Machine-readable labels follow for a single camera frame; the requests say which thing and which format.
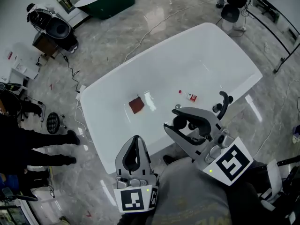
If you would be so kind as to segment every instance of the cable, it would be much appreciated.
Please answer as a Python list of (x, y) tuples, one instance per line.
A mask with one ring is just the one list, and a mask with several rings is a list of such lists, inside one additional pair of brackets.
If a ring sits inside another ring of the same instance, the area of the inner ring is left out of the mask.
[[(42, 187), (37, 187), (36, 189), (32, 190), (31, 192), (33, 193), (34, 191), (38, 190), (39, 188), (45, 188), (46, 186), (42, 186)], [(54, 192), (54, 188), (51, 186), (51, 185), (48, 185), (47, 187), (49, 187), (50, 191), (50, 195), (51, 195), (51, 192), (53, 193)]]
[(245, 24), (244, 24), (245, 30), (243, 31), (242, 35), (240, 35), (240, 36), (232, 36), (232, 37), (230, 36), (231, 38), (240, 38), (241, 36), (244, 35), (244, 33), (246, 32), (246, 19), (247, 19), (247, 17), (245, 16)]
[(77, 88), (78, 88), (78, 85), (79, 85), (79, 82), (74, 78), (74, 76), (77, 74), (77, 73), (79, 73), (80, 72), (80, 70), (78, 70), (77, 72), (75, 72), (74, 73), (74, 70), (70, 67), (70, 64), (69, 64), (69, 59), (68, 59), (68, 57), (67, 56), (65, 56), (64, 54), (62, 54), (61, 53), (61, 51), (59, 51), (60, 52), (60, 54), (63, 56), (63, 58), (64, 58), (64, 60), (67, 62), (67, 67), (72, 71), (72, 79), (75, 81), (75, 82), (77, 82), (77, 85), (76, 85), (76, 88), (75, 88), (75, 91), (77, 92), (77, 93), (80, 93), (80, 91), (79, 90), (77, 90)]
[(77, 107), (76, 107), (76, 109), (75, 109), (74, 120), (75, 120), (76, 122), (78, 122), (78, 123), (80, 123), (81, 125), (84, 126), (84, 129), (85, 129), (85, 137), (86, 137), (86, 139), (88, 140), (88, 142), (94, 143), (93, 141), (90, 141), (90, 140), (88, 139), (88, 137), (87, 137), (87, 128), (86, 128), (86, 126), (85, 126), (83, 123), (81, 123), (80, 121), (76, 120), (77, 108), (79, 108), (79, 110), (81, 111), (82, 116), (83, 116), (83, 118), (84, 118), (84, 114), (83, 114), (83, 111), (81, 110), (81, 106), (79, 106), (79, 100), (77, 100)]
[(32, 98), (32, 97), (30, 97), (30, 96), (28, 96), (28, 95), (26, 95), (27, 97), (29, 97), (31, 100), (34, 100), (34, 101), (36, 101), (36, 102), (39, 102), (38, 100), (35, 100), (34, 98)]
[(297, 98), (297, 109), (298, 109), (298, 112), (300, 112), (300, 110), (299, 110), (299, 99), (300, 99), (300, 97)]
[(162, 22), (164, 22), (165, 20), (167, 20), (169, 17), (171, 17), (171, 16), (173, 16), (173, 15), (179, 13), (179, 12), (182, 12), (182, 11), (184, 11), (184, 10), (187, 10), (187, 9), (189, 9), (189, 8), (193, 8), (193, 7), (195, 7), (195, 6), (201, 5), (201, 4), (203, 4), (203, 3), (211, 2), (211, 1), (213, 1), (213, 0), (209, 0), (209, 1), (204, 1), (204, 2), (201, 2), (201, 3), (197, 3), (197, 4), (195, 4), (195, 5), (186, 7), (186, 8), (184, 8), (184, 9), (182, 9), (182, 10), (179, 10), (179, 11), (173, 13), (173, 14), (168, 15), (167, 18), (165, 18), (164, 20), (160, 21), (156, 26), (154, 26), (153, 28), (151, 28), (151, 29), (144, 35), (144, 37), (142, 37), (142, 39), (141, 39), (139, 45), (136, 46), (130, 53), (128, 53), (128, 54), (126, 55), (126, 57), (125, 57), (123, 63), (127, 60), (127, 57), (128, 57), (130, 54), (132, 54), (132, 53), (135, 51), (135, 49), (137, 49), (137, 48), (141, 45), (141, 43), (142, 43), (142, 41), (144, 40), (144, 38), (145, 38), (149, 33), (151, 33), (153, 29), (155, 29), (156, 27), (158, 27)]
[[(285, 101), (286, 101), (286, 98), (287, 98), (287, 95), (288, 95), (288, 91), (289, 91), (290, 85), (291, 85), (293, 82), (300, 82), (300, 81), (299, 81), (299, 80), (296, 80), (296, 79), (293, 79), (292, 81), (290, 81), (290, 83), (289, 83), (289, 85), (288, 85), (288, 87), (287, 87), (287, 90), (286, 90), (285, 99), (284, 99), (283, 104), (282, 104), (282, 106), (281, 106), (280, 112), (277, 113), (278, 116), (281, 115), (282, 109), (283, 109), (283, 107), (285, 106)], [(271, 133), (272, 133), (273, 128), (275, 127), (275, 125), (276, 125), (276, 118), (275, 118), (275, 122), (274, 122), (274, 124), (273, 124), (273, 126), (272, 126), (272, 128), (271, 128), (271, 130), (270, 130), (270, 132), (269, 132), (269, 134), (268, 134), (268, 136), (267, 136), (266, 139), (263, 141), (263, 143), (261, 144), (261, 146), (259, 147), (259, 149), (257, 150), (257, 152), (255, 153), (255, 155), (254, 155), (252, 158), (254, 158), (254, 157), (258, 154), (258, 152), (261, 150), (261, 148), (264, 146), (265, 142), (266, 142), (266, 141), (268, 140), (268, 138), (270, 137), (270, 135), (271, 135)]]
[[(219, 19), (219, 21), (221, 21), (221, 20), (222, 20), (222, 17)], [(219, 23), (219, 21), (217, 21), (216, 25)]]

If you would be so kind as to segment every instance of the marble floor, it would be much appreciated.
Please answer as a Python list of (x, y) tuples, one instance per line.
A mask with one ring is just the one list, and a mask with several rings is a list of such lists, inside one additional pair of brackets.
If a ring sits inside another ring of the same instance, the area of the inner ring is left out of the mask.
[[(75, 71), (80, 70), (75, 78), (80, 85), (91, 85), (119, 66), (154, 25), (178, 10), (203, 1), (209, 2), (177, 13), (161, 23), (129, 56), (131, 58), (196, 25), (216, 23), (221, 13), (215, 7), (217, 0), (136, 0), (132, 7), (108, 20), (89, 19), (75, 31), (80, 44), (78, 50), (68, 54), (70, 66)], [(293, 47), (257, 8), (250, 6), (249, 9), (286, 41), (289, 48)], [(257, 160), (269, 162), (274, 158), (290, 158), (298, 155), (300, 148), (291, 140), (291, 130), (299, 123), (297, 97), (300, 94), (300, 56), (295, 53), (274, 75), (272, 70), (280, 57), (286, 56), (285, 50), (255, 19), (248, 17), (246, 28), (243, 36), (233, 39), (257, 65), (263, 78), (229, 107), (223, 123), (233, 136), (242, 139)], [(115, 224), (120, 214), (113, 195), (114, 175), (105, 172), (93, 143), (88, 141), (89, 133), (86, 136), (84, 127), (74, 120), (77, 93), (76, 83), (70, 74), (62, 56), (58, 55), (40, 69), (34, 81), (29, 82), (28, 95), (46, 105), (46, 116), (50, 112), (64, 114), (66, 126), (73, 129), (82, 142), (81, 146), (62, 145), (40, 149), (48, 154), (74, 156), (77, 163), (54, 167), (56, 197), (53, 199), (48, 189), (41, 188), (34, 192), (39, 201), (31, 205), (44, 225), (57, 223), (60, 216), (66, 216), (74, 225)], [(79, 110), (76, 118), (85, 123)], [(22, 126), (40, 131), (41, 124), (37, 117), (30, 116)], [(42, 132), (47, 132), (44, 124)], [(156, 173), (161, 173), (165, 167), (163, 154), (176, 157), (184, 155), (176, 144), (153, 155), (151, 160)]]

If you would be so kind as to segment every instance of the black shoe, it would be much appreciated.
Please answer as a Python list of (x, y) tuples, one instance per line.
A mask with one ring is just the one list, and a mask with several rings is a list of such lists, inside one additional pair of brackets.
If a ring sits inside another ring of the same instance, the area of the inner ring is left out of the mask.
[(217, 3), (217, 4), (216, 4), (216, 7), (217, 7), (217, 8), (223, 8), (223, 7), (224, 7), (224, 4)]
[(68, 130), (67, 135), (70, 137), (69, 144), (80, 145), (80, 140), (74, 131)]
[(171, 164), (172, 162), (175, 162), (175, 161), (176, 161), (175, 158), (173, 158), (173, 157), (171, 157), (171, 156), (169, 156), (169, 155), (164, 155), (164, 156), (163, 156), (163, 160), (164, 160), (165, 164), (167, 164), (167, 165), (169, 165), (169, 164)]
[(65, 163), (65, 165), (75, 164), (77, 162), (75, 157), (69, 157), (67, 156), (68, 162)]

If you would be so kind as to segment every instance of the small bottle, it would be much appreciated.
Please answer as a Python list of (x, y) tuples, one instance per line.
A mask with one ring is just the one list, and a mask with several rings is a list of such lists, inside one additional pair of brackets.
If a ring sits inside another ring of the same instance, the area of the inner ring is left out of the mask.
[(179, 90), (178, 91), (180, 94), (185, 94), (186, 95), (186, 98), (187, 100), (191, 101), (191, 102), (195, 102), (196, 99), (197, 99), (197, 96), (195, 94), (192, 94), (192, 93), (185, 93), (183, 92), (182, 90)]

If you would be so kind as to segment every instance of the white table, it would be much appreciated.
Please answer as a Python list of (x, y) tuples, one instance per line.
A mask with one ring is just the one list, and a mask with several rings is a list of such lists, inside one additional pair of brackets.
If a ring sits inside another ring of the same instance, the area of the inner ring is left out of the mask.
[[(109, 72), (81, 96), (83, 113), (107, 173), (124, 143), (140, 135), (149, 155), (171, 145), (163, 123), (177, 104), (212, 110), (221, 90), (237, 100), (262, 78), (251, 59), (220, 28), (204, 23), (138, 54)], [(179, 90), (198, 96), (195, 103)], [(133, 114), (137, 98), (144, 108)]]

